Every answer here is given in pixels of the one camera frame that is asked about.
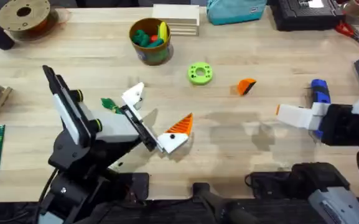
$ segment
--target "teal bag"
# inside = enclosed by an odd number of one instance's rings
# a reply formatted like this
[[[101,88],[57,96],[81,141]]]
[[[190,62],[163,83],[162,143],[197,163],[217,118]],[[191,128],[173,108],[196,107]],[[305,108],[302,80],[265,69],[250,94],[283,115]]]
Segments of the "teal bag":
[[[214,25],[260,19],[267,0],[208,0],[207,16]]]

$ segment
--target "orange and white object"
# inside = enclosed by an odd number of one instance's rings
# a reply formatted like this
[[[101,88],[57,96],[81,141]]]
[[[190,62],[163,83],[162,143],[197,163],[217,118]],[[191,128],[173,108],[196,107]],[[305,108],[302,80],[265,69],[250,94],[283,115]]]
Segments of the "orange and white object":
[[[161,134],[157,139],[164,150],[171,153],[185,143],[189,139],[192,124],[193,114],[190,113],[184,119],[168,129],[164,134]]]
[[[137,111],[141,108],[142,102],[144,101],[143,83],[138,83],[125,91],[122,95],[122,99],[136,119],[138,119],[144,126],[144,129],[149,133],[153,140],[155,140],[156,146],[161,152],[165,151],[170,154],[189,139],[193,123],[193,114],[191,113],[158,137],[155,137],[153,132],[144,125],[142,116]]]

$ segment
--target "table surface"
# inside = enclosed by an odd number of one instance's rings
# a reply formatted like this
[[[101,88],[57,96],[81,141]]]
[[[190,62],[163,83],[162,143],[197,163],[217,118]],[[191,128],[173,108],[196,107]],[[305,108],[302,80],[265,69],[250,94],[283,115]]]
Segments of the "table surface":
[[[162,133],[193,113],[186,145],[172,155],[142,145],[113,166],[148,172],[149,198],[187,198],[193,182],[208,182],[224,197],[252,197],[244,176],[252,171],[288,170],[298,162],[330,162],[359,196],[358,147],[315,144],[307,131],[275,120],[277,104],[308,106],[312,79],[327,81],[332,101],[359,99],[353,62],[359,44],[334,30],[279,32],[269,8],[260,21],[213,26],[200,15],[199,37],[172,37],[173,57],[150,67],[128,38],[133,22],[151,8],[60,10],[66,22],[48,37],[0,50],[0,85],[14,89],[0,113],[6,124],[0,167],[0,201],[35,201],[52,167],[47,160],[62,130],[42,65],[81,89],[85,103],[103,110],[100,98],[118,102],[137,82],[146,85],[140,113]],[[214,79],[205,86],[187,80],[188,66],[208,62]],[[246,96],[233,87],[244,78],[257,84]]]

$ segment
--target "green gear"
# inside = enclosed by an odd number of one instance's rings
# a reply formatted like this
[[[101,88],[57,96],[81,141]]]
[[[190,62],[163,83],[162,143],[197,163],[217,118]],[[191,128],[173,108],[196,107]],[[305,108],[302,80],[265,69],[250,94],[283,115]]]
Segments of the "green gear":
[[[204,75],[197,75],[196,71],[201,71]],[[187,78],[194,85],[205,85],[212,80],[212,68],[205,62],[194,63],[187,70]]]

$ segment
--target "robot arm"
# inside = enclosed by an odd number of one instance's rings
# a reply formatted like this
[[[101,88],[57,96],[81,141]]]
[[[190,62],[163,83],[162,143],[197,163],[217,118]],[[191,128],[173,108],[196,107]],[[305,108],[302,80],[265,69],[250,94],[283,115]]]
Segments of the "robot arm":
[[[119,109],[120,114],[91,111],[83,102],[81,90],[70,90],[50,67],[44,65],[43,69],[63,131],[57,136],[48,161],[58,173],[51,177],[46,196],[40,197],[36,222],[71,224],[87,217],[99,203],[130,197],[129,191],[145,200],[148,174],[119,174],[108,167],[142,142],[150,151],[157,147],[171,153],[188,140],[191,122],[186,125],[186,133],[175,129],[155,137],[137,111],[144,101],[143,83],[123,94],[126,104]],[[167,134],[169,138],[164,139],[162,136]]]
[[[277,119],[297,128],[321,130],[329,146],[359,146],[359,100],[354,105],[314,103],[311,109],[279,105]]]

